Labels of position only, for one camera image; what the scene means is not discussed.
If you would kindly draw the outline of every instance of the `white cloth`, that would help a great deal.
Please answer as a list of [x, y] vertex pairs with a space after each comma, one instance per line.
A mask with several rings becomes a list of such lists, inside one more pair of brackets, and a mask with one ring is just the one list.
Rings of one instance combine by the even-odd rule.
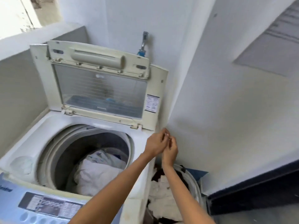
[[95, 196], [121, 172], [122, 169], [84, 159], [74, 175], [74, 181], [77, 183], [77, 193], [85, 196]]
[[183, 221], [165, 175], [162, 175], [158, 182], [152, 181], [149, 199], [151, 203], [148, 209], [157, 219], [164, 217], [178, 222]]
[[126, 167], [125, 161], [122, 161], [121, 159], [115, 157], [114, 155], [105, 153], [102, 150], [96, 151], [93, 154], [88, 155], [86, 159], [93, 163], [107, 164], [111, 167], [120, 168], [123, 170]]

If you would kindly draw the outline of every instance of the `top-load washing machine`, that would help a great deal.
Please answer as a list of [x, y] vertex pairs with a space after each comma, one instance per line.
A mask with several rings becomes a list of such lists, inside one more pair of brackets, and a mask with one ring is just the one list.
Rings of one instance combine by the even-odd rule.
[[[64, 224], [90, 199], [67, 188], [82, 158], [102, 147], [128, 166], [144, 151], [168, 71], [142, 56], [76, 42], [32, 45], [31, 54], [50, 111], [0, 159], [0, 221]], [[153, 166], [115, 223], [142, 221]]]

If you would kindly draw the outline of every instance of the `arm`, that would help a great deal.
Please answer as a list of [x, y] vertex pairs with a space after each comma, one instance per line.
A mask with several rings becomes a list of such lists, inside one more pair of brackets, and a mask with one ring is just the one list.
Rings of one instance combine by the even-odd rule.
[[97, 195], [88, 201], [69, 224], [110, 224], [133, 188], [145, 166], [168, 145], [168, 130], [163, 129], [147, 139], [142, 153]]
[[191, 196], [189, 190], [181, 181], [173, 168], [178, 154], [175, 137], [170, 136], [170, 143], [162, 155], [162, 168], [167, 177], [170, 189], [178, 205], [185, 224], [215, 224], [211, 217], [200, 207], [199, 203]]

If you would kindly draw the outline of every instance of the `brand logo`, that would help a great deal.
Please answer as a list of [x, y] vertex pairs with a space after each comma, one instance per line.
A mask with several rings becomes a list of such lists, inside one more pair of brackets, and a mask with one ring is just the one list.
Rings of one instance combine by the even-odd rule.
[[2, 185], [0, 185], [0, 190], [5, 191], [5, 192], [11, 192], [12, 191], [12, 189], [4, 187]]

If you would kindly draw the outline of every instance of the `washing machine lid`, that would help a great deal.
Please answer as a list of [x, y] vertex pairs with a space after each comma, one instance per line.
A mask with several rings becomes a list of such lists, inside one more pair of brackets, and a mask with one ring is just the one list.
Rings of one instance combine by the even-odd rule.
[[168, 71], [96, 45], [30, 46], [51, 110], [155, 130]]

